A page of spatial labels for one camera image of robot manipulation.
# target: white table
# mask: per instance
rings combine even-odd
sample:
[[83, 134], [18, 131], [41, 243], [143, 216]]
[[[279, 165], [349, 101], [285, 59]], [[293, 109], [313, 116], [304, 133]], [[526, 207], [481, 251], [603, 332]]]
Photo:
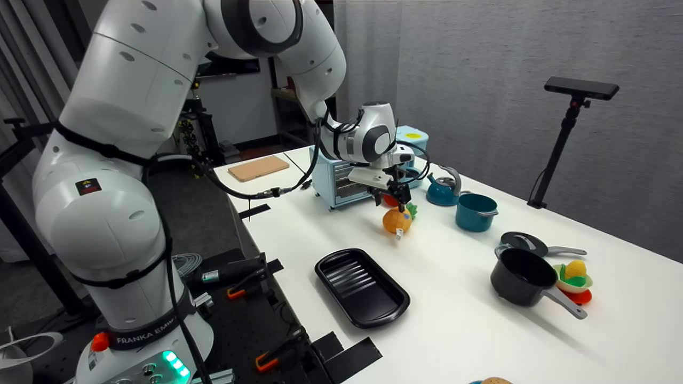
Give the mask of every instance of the white table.
[[[309, 163], [307, 150], [287, 159], [302, 169]], [[298, 175], [290, 166], [253, 184], [237, 184], [226, 173], [222, 181], [259, 191], [290, 186]], [[683, 383], [683, 265], [548, 210], [531, 210], [475, 180], [464, 177], [464, 188], [499, 203], [489, 232], [459, 230], [455, 210], [425, 200], [426, 181], [415, 191], [419, 218], [402, 242], [382, 232], [386, 210], [368, 200], [329, 211], [312, 188], [267, 200], [269, 211], [246, 219], [254, 243], [282, 260], [278, 283], [312, 339], [336, 331], [349, 348], [371, 338], [385, 354], [349, 383], [468, 384], [492, 375], [515, 384]], [[232, 203], [237, 211], [248, 207], [239, 198]], [[548, 299], [526, 310], [495, 295], [489, 281], [493, 247], [507, 230], [590, 251], [596, 287], [588, 320]], [[413, 303], [398, 322], [354, 329], [318, 281], [313, 265], [342, 247], [362, 247], [408, 291]]]

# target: black frying pan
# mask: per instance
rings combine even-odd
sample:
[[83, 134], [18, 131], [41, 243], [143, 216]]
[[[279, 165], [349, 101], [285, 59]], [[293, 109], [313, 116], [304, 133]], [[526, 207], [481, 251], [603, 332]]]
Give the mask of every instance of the black frying pan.
[[546, 243], [543, 243], [540, 240], [527, 234], [527, 232], [503, 232], [499, 240], [499, 249], [527, 249], [533, 251], [537, 256], [560, 256], [560, 258], [582, 258], [588, 251], [585, 249], [576, 249], [576, 247], [548, 247]]

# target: blue bowl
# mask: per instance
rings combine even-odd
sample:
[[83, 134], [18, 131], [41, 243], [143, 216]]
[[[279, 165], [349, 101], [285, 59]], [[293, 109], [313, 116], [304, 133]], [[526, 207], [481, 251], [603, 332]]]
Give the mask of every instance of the blue bowl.
[[469, 232], [485, 232], [497, 216], [497, 203], [485, 194], [464, 194], [457, 203], [455, 225]]

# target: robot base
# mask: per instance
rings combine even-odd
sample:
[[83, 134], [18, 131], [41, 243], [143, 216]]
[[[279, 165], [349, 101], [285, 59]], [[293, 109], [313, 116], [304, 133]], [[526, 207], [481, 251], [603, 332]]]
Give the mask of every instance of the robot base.
[[[213, 329], [199, 313], [189, 316], [185, 324], [200, 356], [208, 359], [213, 348]], [[196, 368], [191, 348], [182, 329], [178, 326], [163, 339], [139, 351], [94, 352], [87, 343], [81, 352], [72, 384], [189, 384], [194, 372]]]

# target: orange object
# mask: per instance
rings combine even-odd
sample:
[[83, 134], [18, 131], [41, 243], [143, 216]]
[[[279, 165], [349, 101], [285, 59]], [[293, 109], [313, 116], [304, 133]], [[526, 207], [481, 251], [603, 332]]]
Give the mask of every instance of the orange object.
[[512, 383], [509, 383], [503, 378], [486, 378], [482, 384], [512, 384]]
[[248, 291], [226, 291], [228, 300], [239, 300], [248, 296]]
[[594, 299], [591, 291], [582, 291], [579, 295], [576, 292], [566, 292], [566, 291], [561, 291], [561, 292], [568, 295], [568, 299], [574, 300], [576, 306], [588, 306]]
[[248, 165], [232, 166], [232, 169], [228, 169], [228, 173], [239, 181], [249, 181], [249, 180], [259, 180], [262, 175], [278, 173], [289, 166], [290, 166], [289, 163], [285, 163], [276, 155], [267, 155], [267, 159], [260, 159], [260, 160], [254, 160]]
[[265, 359], [267, 359], [267, 354], [260, 354], [260, 356], [254, 361], [259, 373], [269, 373], [269, 372], [273, 372], [273, 369], [279, 365], [279, 359], [269, 359], [269, 361], [265, 361]]
[[409, 230], [409, 213], [398, 207], [388, 210], [382, 218], [382, 226], [388, 234], [404, 236]]
[[92, 352], [102, 352], [110, 348], [110, 332], [96, 332], [90, 342]]

